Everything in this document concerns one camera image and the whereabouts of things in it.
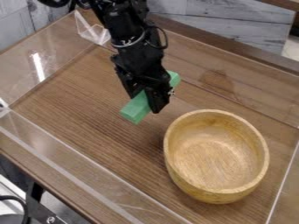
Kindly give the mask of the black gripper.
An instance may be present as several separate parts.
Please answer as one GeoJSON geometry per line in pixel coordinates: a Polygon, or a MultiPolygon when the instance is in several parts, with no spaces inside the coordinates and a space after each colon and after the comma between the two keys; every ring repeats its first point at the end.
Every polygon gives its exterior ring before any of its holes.
{"type": "Polygon", "coordinates": [[[131,99],[144,89],[148,105],[157,114],[169,103],[171,75],[164,69],[164,49],[160,42],[136,42],[127,45],[112,44],[116,54],[111,60],[116,74],[131,99]]]}

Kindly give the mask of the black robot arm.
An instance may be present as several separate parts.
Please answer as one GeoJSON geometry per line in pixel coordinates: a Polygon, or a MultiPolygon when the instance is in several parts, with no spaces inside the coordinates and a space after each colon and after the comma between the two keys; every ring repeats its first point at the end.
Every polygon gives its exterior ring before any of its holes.
{"type": "Polygon", "coordinates": [[[111,35],[116,54],[111,56],[116,75],[131,98],[144,91],[149,109],[157,114],[169,103],[171,75],[163,66],[168,39],[164,30],[147,19],[147,0],[37,0],[52,8],[73,2],[92,10],[111,35]]]}

